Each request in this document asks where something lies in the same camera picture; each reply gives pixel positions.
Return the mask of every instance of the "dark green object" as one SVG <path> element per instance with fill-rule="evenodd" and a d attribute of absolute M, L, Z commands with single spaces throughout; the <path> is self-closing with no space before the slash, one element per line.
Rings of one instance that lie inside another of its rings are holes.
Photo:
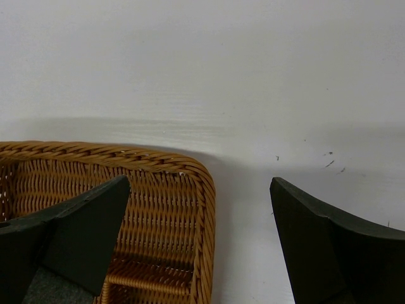
<path fill-rule="evenodd" d="M 71 289 L 78 286 L 92 297 L 98 296 L 129 190 L 128 179 L 116 177 L 68 201 L 0 223 L 1 303 L 21 303 L 33 282 L 38 284 L 41 277 L 52 281 L 47 272 L 73 283 Z M 37 274 L 39 267 L 43 271 Z"/>
<path fill-rule="evenodd" d="M 405 303 L 405 232 L 274 178 L 271 202 L 297 304 Z"/>

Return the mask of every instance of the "woven wicker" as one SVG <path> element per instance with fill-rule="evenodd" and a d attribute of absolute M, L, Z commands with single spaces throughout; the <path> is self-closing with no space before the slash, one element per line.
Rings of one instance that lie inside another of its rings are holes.
<path fill-rule="evenodd" d="M 30 141 L 0 142 L 0 167 L 0 221 L 128 177 L 127 211 L 95 303 L 211 302 L 215 188 L 199 162 L 128 146 Z"/>

